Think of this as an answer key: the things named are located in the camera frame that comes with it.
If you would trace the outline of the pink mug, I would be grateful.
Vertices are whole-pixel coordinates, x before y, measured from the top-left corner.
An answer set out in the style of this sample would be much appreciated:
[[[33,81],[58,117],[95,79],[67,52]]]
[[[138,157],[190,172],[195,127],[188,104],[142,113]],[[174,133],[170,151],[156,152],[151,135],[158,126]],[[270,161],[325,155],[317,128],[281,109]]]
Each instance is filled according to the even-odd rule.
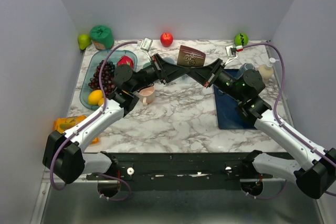
[[[147,106],[155,100],[155,86],[150,86],[139,91],[139,98],[143,106]]]

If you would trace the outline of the brown patterned mug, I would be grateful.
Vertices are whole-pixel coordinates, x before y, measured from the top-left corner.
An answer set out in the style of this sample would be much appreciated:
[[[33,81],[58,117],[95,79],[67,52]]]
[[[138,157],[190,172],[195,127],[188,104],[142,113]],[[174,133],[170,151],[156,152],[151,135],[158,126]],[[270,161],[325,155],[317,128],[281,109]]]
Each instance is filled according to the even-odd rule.
[[[201,67],[205,63],[206,54],[185,46],[181,45],[177,58],[177,65],[183,67]]]

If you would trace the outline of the dark teal mug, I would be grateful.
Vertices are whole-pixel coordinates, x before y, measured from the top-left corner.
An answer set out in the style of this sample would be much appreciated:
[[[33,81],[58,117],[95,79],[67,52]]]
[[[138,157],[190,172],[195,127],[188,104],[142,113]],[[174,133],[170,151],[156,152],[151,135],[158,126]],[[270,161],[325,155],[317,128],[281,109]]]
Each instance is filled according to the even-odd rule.
[[[236,78],[236,79],[239,79],[239,78],[243,75],[243,73],[244,73],[245,71],[250,70],[250,69],[252,69],[252,70],[255,69],[255,66],[254,66],[252,63],[245,63],[245,64],[243,64],[243,65],[238,69],[235,78]]]

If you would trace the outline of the grey blue mug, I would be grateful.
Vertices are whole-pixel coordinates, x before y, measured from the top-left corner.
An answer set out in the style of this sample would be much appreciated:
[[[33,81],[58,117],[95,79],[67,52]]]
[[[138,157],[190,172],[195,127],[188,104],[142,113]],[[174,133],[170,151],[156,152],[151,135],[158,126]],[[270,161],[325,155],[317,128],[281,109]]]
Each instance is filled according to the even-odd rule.
[[[172,59],[172,58],[170,58],[170,57],[165,57],[165,58],[163,58],[166,62],[168,62],[168,63],[170,63],[170,64],[175,64],[175,61],[174,61],[174,59]]]

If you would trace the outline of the mint green mug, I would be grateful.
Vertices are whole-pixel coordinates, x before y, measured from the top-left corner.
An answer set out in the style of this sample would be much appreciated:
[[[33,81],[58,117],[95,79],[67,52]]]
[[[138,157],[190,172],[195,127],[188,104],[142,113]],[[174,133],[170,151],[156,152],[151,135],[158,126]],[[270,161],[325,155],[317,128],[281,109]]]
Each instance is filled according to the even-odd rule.
[[[147,62],[147,63],[145,63],[145,64],[143,65],[142,68],[144,69],[144,68],[149,67],[149,66],[152,66],[152,64],[151,64],[150,62]]]

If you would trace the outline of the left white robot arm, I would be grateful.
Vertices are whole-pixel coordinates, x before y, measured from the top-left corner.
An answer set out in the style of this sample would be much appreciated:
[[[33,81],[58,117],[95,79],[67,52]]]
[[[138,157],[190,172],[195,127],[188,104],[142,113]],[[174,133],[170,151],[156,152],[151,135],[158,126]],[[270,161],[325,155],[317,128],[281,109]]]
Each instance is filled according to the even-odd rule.
[[[130,65],[121,64],[114,70],[115,89],[104,99],[103,105],[76,126],[59,133],[53,131],[47,139],[43,164],[49,168],[49,178],[54,183],[58,176],[65,184],[71,184],[84,173],[99,173],[104,179],[116,175],[116,166],[104,154],[84,158],[83,153],[100,133],[129,114],[138,103],[135,93],[150,84],[169,83],[189,73],[188,67],[166,62],[155,54],[150,66],[138,72]]]

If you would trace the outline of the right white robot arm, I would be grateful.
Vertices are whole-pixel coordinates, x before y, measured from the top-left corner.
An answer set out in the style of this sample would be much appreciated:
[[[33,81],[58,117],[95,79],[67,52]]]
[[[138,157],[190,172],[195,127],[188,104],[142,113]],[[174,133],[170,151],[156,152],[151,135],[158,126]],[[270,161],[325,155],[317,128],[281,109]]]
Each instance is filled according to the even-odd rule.
[[[335,182],[335,148],[325,149],[282,120],[276,108],[259,96],[265,84],[257,70],[248,69],[236,79],[218,59],[210,65],[191,68],[188,75],[205,87],[214,85],[236,100],[239,116],[270,136],[295,160],[290,166],[285,161],[271,161],[267,155],[258,154],[242,163],[241,171],[246,177],[259,173],[281,177],[296,183],[313,199],[319,199]]]

